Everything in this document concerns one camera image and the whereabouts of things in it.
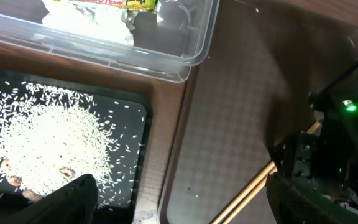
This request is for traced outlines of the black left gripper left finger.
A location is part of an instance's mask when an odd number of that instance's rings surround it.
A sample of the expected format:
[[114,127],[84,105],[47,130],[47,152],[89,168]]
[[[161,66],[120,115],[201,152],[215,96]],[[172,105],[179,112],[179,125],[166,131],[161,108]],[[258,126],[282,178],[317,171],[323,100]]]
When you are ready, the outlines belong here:
[[84,174],[0,224],[90,224],[97,201],[95,178]]

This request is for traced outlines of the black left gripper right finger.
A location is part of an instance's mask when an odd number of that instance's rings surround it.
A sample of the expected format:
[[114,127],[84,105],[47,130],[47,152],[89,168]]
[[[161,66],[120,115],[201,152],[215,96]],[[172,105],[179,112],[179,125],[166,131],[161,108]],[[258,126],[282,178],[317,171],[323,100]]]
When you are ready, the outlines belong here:
[[266,181],[267,198],[279,224],[358,224],[351,212],[278,172]]

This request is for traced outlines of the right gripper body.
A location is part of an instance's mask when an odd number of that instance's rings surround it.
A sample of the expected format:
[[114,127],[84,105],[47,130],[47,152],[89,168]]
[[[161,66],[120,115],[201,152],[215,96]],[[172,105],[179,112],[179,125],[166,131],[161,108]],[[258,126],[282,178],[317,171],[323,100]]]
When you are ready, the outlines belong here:
[[350,138],[292,133],[268,151],[285,177],[358,210],[358,148]]

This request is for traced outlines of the white napkin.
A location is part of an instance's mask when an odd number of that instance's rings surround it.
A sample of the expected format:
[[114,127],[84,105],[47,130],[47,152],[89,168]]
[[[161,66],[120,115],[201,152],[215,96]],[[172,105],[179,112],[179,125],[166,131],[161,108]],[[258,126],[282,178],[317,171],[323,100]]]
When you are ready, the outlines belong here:
[[78,35],[134,45],[131,31],[137,15],[114,6],[83,1],[43,0],[48,14],[42,24]]

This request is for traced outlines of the yellow green snack wrapper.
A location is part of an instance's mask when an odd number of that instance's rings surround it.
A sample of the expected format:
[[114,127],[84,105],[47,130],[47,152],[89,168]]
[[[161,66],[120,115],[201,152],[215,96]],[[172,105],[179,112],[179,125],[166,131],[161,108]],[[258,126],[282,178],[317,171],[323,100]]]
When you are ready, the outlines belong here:
[[157,0],[56,0],[65,4],[95,9],[123,9],[128,11],[153,11]]

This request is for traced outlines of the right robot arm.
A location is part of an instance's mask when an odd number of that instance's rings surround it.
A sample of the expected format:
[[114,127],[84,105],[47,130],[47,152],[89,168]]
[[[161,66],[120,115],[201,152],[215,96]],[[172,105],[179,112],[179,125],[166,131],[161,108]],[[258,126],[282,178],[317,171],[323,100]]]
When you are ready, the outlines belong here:
[[318,134],[290,134],[270,155],[290,180],[358,210],[358,85],[312,97],[324,117]]

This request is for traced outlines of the dark brown serving tray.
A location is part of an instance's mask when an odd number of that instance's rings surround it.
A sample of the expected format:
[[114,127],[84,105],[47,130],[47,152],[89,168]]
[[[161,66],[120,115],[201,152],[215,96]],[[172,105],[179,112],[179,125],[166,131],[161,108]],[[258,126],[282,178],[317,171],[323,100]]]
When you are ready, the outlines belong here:
[[188,82],[159,223],[209,223],[314,123],[308,94],[358,59],[358,27],[279,1],[221,1]]

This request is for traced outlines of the clear plastic bin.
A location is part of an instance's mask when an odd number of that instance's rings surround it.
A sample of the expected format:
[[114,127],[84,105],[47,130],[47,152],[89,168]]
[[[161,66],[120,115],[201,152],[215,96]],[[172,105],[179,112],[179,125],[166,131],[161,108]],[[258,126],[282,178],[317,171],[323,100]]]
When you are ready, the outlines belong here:
[[169,82],[185,81],[207,56],[219,1],[157,0],[135,12],[134,45],[49,28],[43,0],[0,0],[0,42]]

